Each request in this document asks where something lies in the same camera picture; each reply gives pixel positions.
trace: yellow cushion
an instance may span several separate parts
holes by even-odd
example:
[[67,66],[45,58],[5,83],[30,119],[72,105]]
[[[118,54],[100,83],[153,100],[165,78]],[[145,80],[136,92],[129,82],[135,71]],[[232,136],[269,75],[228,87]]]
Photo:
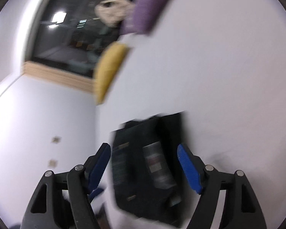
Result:
[[97,104],[103,103],[110,83],[119,70],[127,50],[126,44],[115,41],[103,51],[94,72],[94,93]]

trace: beige bag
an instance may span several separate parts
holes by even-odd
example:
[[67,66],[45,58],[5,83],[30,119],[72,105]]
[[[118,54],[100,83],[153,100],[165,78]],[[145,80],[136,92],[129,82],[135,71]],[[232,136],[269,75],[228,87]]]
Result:
[[130,0],[105,0],[96,5],[94,11],[108,27],[117,27],[126,17],[131,4]]

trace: black bag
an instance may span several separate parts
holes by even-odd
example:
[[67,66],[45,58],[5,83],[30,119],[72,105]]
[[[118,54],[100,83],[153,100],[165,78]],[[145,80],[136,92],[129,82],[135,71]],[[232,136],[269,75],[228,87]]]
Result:
[[116,131],[112,175],[119,208],[180,226],[183,173],[177,147],[181,142],[180,113],[129,121]]

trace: white surface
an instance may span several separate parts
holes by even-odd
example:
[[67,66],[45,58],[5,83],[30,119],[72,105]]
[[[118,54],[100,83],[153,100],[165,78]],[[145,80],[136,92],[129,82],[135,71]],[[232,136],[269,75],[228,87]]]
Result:
[[[186,111],[192,152],[220,171],[242,169],[268,228],[277,228],[286,216],[286,11],[278,0],[170,0],[151,35],[135,42],[97,107],[97,145],[111,144],[110,132],[128,120]],[[112,190],[106,195],[112,229],[120,228],[126,216]]]
[[[55,136],[58,144],[51,143]],[[0,217],[20,223],[43,173],[69,171],[95,154],[91,94],[22,76],[0,98]],[[57,167],[48,167],[49,160]]]
[[0,95],[20,76],[31,24],[41,0],[9,0],[0,12]]

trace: white bed sheet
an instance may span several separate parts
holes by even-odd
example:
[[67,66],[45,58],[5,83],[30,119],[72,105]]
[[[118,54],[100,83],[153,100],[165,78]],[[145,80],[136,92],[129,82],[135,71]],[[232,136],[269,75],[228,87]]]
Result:
[[[98,146],[126,121],[186,111],[192,152],[219,171],[243,170],[268,228],[277,228],[286,217],[286,11],[278,0],[170,0],[151,35],[130,38],[97,107]],[[104,180],[112,229],[169,227],[125,215],[109,167]]]

